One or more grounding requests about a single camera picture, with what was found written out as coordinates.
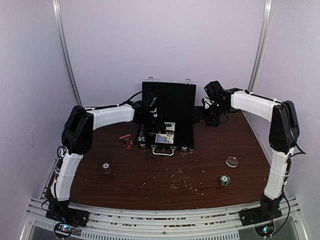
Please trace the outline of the triangular all-in button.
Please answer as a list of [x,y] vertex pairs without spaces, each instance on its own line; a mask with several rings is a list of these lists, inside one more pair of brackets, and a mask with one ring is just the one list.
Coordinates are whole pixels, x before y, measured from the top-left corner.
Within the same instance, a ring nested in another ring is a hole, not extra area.
[[128,143],[130,142],[131,140],[131,134],[126,134],[126,135],[123,135],[121,137],[119,137],[119,139],[125,143]]

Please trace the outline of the black poker set case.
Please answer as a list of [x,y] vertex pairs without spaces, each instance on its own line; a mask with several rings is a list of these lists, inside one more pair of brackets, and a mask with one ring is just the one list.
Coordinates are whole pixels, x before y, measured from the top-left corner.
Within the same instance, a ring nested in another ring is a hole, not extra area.
[[[142,82],[142,103],[146,93],[152,93],[159,99],[159,113],[164,122],[174,122],[175,131],[147,132],[142,124],[138,125],[138,131],[134,144],[139,148],[152,149],[154,155],[173,156],[176,151],[194,151],[194,107],[197,86],[191,83],[177,82]],[[137,138],[141,130],[145,131],[145,143],[138,143]],[[174,143],[156,143],[156,134],[174,134]]]

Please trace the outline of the clear round dealer button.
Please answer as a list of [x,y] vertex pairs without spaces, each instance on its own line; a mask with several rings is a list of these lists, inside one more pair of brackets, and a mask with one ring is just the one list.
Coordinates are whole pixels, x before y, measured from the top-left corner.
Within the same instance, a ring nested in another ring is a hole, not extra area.
[[236,168],[239,165],[239,160],[235,156],[229,156],[225,163],[230,168]]

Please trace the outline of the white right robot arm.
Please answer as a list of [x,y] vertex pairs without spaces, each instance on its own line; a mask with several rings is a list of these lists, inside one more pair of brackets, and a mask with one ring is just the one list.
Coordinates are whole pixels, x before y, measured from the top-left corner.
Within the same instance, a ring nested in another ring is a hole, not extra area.
[[217,127],[220,116],[232,109],[248,112],[270,123],[269,145],[272,161],[264,196],[272,201],[283,194],[283,186],[290,175],[291,160],[296,155],[297,140],[300,135],[295,105],[292,101],[280,101],[256,95],[240,88],[205,88],[207,94],[202,105],[194,108],[193,120],[204,120],[210,127]]

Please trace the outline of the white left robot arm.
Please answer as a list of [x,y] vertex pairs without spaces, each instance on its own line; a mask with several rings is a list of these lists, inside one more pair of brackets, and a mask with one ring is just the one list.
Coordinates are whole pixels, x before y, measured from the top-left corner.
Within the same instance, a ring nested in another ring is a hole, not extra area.
[[49,201],[59,202],[51,211],[61,222],[72,218],[71,209],[61,202],[70,199],[77,168],[93,145],[93,132],[101,127],[132,121],[152,131],[166,129],[164,118],[156,106],[142,106],[132,102],[111,107],[73,107],[62,131],[63,157],[58,162],[47,196]]

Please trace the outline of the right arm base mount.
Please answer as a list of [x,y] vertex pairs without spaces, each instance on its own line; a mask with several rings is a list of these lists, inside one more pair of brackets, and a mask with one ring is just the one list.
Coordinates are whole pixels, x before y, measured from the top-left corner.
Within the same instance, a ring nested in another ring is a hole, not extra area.
[[272,200],[263,194],[258,207],[243,208],[239,212],[242,226],[255,225],[254,230],[259,237],[271,237],[276,231],[274,219],[282,216],[281,200],[281,196]]

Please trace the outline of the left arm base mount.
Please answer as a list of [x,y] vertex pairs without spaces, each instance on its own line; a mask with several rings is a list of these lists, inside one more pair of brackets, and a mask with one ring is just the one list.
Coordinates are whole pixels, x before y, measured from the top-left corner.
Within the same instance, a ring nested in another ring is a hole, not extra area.
[[86,227],[90,213],[69,207],[69,201],[58,201],[52,193],[47,196],[49,202],[45,217],[56,221],[53,233],[59,239],[70,237],[78,227]]

